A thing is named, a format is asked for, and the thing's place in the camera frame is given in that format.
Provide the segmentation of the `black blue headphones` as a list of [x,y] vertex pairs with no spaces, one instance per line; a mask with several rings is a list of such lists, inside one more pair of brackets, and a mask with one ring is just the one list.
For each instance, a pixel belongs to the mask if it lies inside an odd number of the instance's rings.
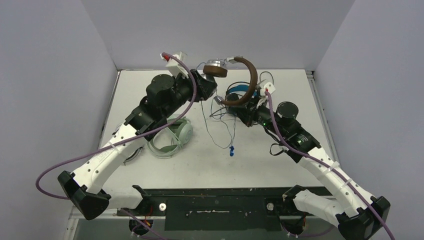
[[242,106],[260,97],[261,94],[255,82],[237,81],[228,86],[221,103],[226,106]]

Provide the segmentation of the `mint green headphones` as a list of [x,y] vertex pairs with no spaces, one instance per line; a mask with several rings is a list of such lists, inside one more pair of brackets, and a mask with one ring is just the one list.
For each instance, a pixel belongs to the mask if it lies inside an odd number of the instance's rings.
[[173,124],[164,129],[167,134],[170,134],[170,145],[161,148],[156,147],[154,141],[159,136],[158,134],[146,144],[150,153],[157,158],[166,159],[173,157],[192,139],[194,129],[191,120],[186,116],[177,120],[177,115],[173,114],[167,119],[167,122],[170,123],[174,120]]

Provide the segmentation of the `white black headphones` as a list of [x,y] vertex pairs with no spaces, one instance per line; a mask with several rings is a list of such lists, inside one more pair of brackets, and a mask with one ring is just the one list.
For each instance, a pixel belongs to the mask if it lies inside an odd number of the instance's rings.
[[[120,127],[121,127],[122,123],[118,124],[115,127],[115,130],[113,131],[113,135],[116,135],[116,133],[119,131]],[[124,161],[123,161],[123,165],[126,166],[128,163],[130,163],[131,161],[133,161],[144,149],[144,146],[140,146],[136,151],[134,151],[129,157],[127,157]]]

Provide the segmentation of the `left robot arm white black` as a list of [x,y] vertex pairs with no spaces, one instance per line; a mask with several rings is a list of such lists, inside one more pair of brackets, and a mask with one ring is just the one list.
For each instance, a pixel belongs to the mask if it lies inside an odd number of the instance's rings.
[[86,220],[93,220],[108,209],[131,209],[137,215],[150,207],[147,193],[138,185],[128,189],[107,189],[109,177],[137,149],[162,130],[167,119],[186,102],[210,98],[217,89],[215,77],[190,70],[194,79],[168,74],[156,75],[146,87],[146,96],[131,111],[111,139],[77,169],[57,177],[66,196]]

